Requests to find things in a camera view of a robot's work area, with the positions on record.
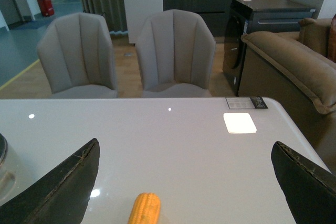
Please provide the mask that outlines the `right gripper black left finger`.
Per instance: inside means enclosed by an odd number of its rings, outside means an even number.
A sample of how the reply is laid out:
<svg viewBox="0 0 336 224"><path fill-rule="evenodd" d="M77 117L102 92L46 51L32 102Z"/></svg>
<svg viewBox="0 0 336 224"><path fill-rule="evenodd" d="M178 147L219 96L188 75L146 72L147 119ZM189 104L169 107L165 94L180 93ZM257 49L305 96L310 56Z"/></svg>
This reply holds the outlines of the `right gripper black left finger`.
<svg viewBox="0 0 336 224"><path fill-rule="evenodd" d="M1 223L81 223L99 169L93 138L25 191L1 206Z"/></svg>

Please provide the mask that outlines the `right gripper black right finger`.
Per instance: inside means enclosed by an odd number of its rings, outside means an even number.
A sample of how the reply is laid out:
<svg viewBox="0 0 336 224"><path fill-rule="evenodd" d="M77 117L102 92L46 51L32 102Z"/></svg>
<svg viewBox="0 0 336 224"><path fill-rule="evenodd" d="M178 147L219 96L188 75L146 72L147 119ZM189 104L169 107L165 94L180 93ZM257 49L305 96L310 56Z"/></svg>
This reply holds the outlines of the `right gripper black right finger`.
<svg viewBox="0 0 336 224"><path fill-rule="evenodd" d="M271 161L296 223L335 223L335 175L280 141Z"/></svg>

